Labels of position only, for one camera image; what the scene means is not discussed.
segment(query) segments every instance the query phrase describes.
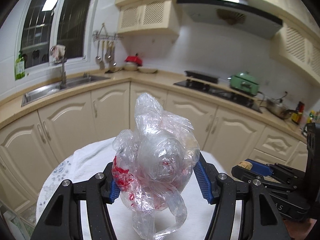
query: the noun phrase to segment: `green bottle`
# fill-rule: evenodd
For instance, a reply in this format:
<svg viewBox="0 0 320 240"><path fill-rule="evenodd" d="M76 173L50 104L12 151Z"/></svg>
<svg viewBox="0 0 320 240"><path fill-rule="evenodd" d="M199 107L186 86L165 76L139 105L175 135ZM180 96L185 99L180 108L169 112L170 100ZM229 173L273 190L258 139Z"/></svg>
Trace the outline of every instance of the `green bottle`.
<svg viewBox="0 0 320 240"><path fill-rule="evenodd" d="M14 65L14 76L15 76L15 80L23 78L25 76L24 57L22 56L22 51L19 51L19 56L16 59L16 62Z"/></svg>

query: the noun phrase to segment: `screw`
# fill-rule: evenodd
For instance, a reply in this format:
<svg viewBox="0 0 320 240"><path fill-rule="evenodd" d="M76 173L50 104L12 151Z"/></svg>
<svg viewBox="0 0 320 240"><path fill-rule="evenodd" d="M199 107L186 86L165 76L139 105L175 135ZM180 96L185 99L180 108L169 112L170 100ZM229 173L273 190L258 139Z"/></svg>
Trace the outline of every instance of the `screw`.
<svg viewBox="0 0 320 240"><path fill-rule="evenodd" d="M258 179L254 179L253 180L253 184L256 185L256 186L260 186L261 185L261 181L258 180Z"/></svg>
<svg viewBox="0 0 320 240"><path fill-rule="evenodd" d="M102 172L99 172L95 175L96 179L102 179L104 177L104 174Z"/></svg>
<svg viewBox="0 0 320 240"><path fill-rule="evenodd" d="M226 178L227 178L227 175L224 174L224 173L219 173L218 178L219 178L219 179L226 179Z"/></svg>
<svg viewBox="0 0 320 240"><path fill-rule="evenodd" d="M70 180L68 179L65 179L63 182L62 182L62 186L66 187L66 186L69 186L70 185Z"/></svg>

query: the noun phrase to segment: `kitchen countertop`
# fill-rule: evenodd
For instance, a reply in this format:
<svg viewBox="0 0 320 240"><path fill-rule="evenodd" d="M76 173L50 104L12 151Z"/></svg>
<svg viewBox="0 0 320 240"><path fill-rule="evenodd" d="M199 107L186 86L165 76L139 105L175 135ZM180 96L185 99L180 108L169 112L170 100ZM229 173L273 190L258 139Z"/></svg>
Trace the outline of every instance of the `kitchen countertop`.
<svg viewBox="0 0 320 240"><path fill-rule="evenodd" d="M183 81L186 77L182 74L159 71L156 74L144 74L138 71L119 71L111 74L92 73L93 75L102 75L105 77L110 77L108 80L97 81L91 84L85 84L82 86L74 87L67 89L65 91L58 92L56 94L49 95L45 98L41 98L35 102L29 103L21 107L22 95L18 94L16 98L0 105L0 129L10 124L11 122L29 114L39 108L52 104L56 101L75 96L90 90L95 90L102 87L111 86L114 84L124 83L124 82L134 82L144 85L150 85L153 87L169 90L172 92L184 94L186 96L196 97L198 99L207 101L209 103L217 104L228 108L230 110L236 111L240 114L249 116L253 119L261 121L266 125L279 129L288 135L293 136L294 138L306 143L306 139L301 135L301 130L294 125L290 119L287 121L281 120L275 115L271 114L267 109L261 108L262 114L254 110L248 109L245 106L235 104L233 102L227 101L222 98L218 98L212 95L201 93L199 91L190 90L184 87L179 87L173 85L173 83Z"/></svg>

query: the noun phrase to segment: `green pot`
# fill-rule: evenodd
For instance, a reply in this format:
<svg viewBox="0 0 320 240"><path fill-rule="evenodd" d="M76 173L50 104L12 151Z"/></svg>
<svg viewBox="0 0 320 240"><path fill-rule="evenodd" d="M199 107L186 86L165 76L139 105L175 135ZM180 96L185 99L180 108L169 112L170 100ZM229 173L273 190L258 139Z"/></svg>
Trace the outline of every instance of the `green pot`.
<svg viewBox="0 0 320 240"><path fill-rule="evenodd" d="M259 84L253 76L249 75L248 71L231 76L230 87L253 97L259 91Z"/></svg>

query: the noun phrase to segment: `faucet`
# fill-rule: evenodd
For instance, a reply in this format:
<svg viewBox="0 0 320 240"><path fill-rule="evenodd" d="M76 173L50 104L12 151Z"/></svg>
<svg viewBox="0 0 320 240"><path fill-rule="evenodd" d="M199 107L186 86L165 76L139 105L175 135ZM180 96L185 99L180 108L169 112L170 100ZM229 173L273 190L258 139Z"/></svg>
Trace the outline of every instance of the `faucet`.
<svg viewBox="0 0 320 240"><path fill-rule="evenodd" d="M55 46L53 46L50 49L50 55L51 56L53 54L54 49L55 49ZM61 65L61 84L60 84L61 88L65 88L66 83L67 83L66 70L65 70L65 67L64 67L65 62L67 62L67 58L65 58L64 56L61 57L59 60L56 60L56 61L53 62L54 65L62 63L62 65Z"/></svg>

